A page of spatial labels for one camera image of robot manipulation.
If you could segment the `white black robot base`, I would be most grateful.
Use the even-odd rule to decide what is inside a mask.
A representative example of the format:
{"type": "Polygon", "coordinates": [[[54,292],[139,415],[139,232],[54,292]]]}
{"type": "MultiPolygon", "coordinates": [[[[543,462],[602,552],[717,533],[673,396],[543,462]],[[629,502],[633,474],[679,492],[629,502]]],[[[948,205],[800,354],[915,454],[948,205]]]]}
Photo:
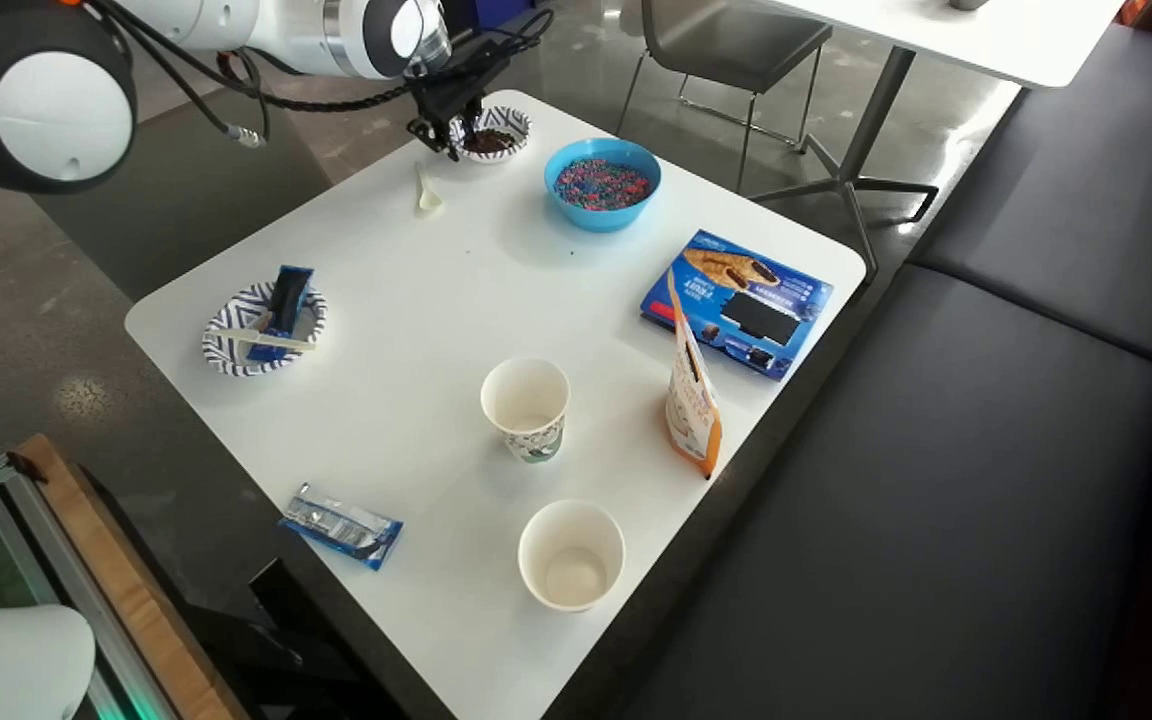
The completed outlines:
{"type": "Polygon", "coordinates": [[[0,606],[0,720],[74,720],[93,672],[95,637],[79,613],[0,606]]]}

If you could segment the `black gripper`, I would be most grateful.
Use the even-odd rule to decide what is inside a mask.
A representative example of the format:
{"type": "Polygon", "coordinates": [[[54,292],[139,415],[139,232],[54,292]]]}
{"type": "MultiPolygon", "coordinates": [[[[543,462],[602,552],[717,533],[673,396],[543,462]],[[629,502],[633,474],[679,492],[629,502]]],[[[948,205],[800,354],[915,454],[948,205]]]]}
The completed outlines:
{"type": "Polygon", "coordinates": [[[473,118],[483,112],[487,83],[514,64],[517,46],[507,40],[479,40],[465,52],[442,61],[417,61],[404,70],[404,88],[417,101],[408,130],[462,161],[473,118]]]}

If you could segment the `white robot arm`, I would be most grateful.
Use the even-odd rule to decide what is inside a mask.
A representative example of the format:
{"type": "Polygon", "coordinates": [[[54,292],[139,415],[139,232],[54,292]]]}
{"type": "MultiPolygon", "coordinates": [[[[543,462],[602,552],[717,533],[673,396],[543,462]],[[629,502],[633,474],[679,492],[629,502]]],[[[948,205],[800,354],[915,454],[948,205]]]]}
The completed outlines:
{"type": "Polygon", "coordinates": [[[168,56],[266,106],[353,112],[411,94],[411,136],[462,161],[483,88],[548,22],[537,6],[521,27],[457,40],[445,0],[0,0],[0,189],[93,189],[129,161],[132,52],[239,146],[262,146],[266,126],[219,118],[168,56]]]}

